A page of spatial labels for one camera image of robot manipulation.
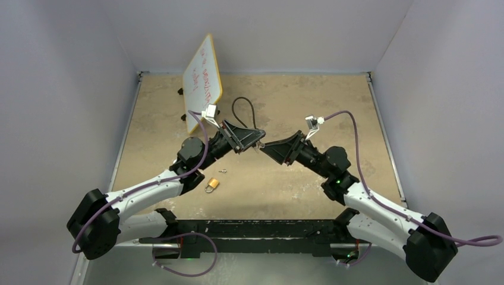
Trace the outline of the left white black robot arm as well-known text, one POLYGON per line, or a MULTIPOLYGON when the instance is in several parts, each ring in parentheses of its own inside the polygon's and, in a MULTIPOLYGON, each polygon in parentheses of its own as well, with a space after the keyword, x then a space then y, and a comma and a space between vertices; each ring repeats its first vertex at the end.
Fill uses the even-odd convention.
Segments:
POLYGON ((160 201, 184 195, 204 179, 202 170, 233 151, 240 154, 254 147, 266 132, 242 128, 223 120, 214 137, 188 137, 168 169, 121 191, 86 193, 67 222, 74 238, 72 252, 96 259, 125 238, 125 223, 139 211, 160 201))

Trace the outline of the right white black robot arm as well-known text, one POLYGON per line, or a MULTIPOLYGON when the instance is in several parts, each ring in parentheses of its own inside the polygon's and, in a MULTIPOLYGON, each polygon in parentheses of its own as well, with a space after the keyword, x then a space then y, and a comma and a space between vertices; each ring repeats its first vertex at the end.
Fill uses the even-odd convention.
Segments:
POLYGON ((335 223, 338 240, 356 238, 386 249, 429 283, 440 277, 458 253, 441 216, 417 213, 367 189, 349 172, 351 163, 343 147, 332 146, 322 153, 298 131, 266 143, 261 150, 279 164, 297 162, 325 178, 321 187, 326 196, 356 211, 350 219, 335 223))

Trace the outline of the yellow framed whiteboard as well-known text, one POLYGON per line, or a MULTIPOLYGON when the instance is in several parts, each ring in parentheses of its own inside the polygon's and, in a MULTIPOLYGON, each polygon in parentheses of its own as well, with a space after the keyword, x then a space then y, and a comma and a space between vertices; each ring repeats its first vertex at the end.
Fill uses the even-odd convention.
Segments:
POLYGON ((207 34, 182 74, 186 129, 192 134, 198 123, 189 114, 206 110, 222 97, 223 89, 212 34, 207 34))

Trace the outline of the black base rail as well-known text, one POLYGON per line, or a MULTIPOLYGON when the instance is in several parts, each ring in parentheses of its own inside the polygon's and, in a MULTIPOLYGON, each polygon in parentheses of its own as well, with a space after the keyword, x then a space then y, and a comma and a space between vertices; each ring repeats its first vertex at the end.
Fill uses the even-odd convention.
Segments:
POLYGON ((367 242, 351 237, 343 220, 178 220, 160 237, 140 243, 173 243, 181 258, 202 253, 309 254, 355 261, 367 242))

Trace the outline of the brass padlock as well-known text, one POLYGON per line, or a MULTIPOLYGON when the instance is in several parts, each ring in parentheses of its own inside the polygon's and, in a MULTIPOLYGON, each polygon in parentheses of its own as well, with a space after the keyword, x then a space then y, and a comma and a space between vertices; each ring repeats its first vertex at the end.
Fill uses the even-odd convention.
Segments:
POLYGON ((204 189, 205 193, 210 194, 210 193, 214 192, 215 189, 219 186, 219 184, 220 184, 220 182, 217 179, 210 178, 205 189, 204 189))

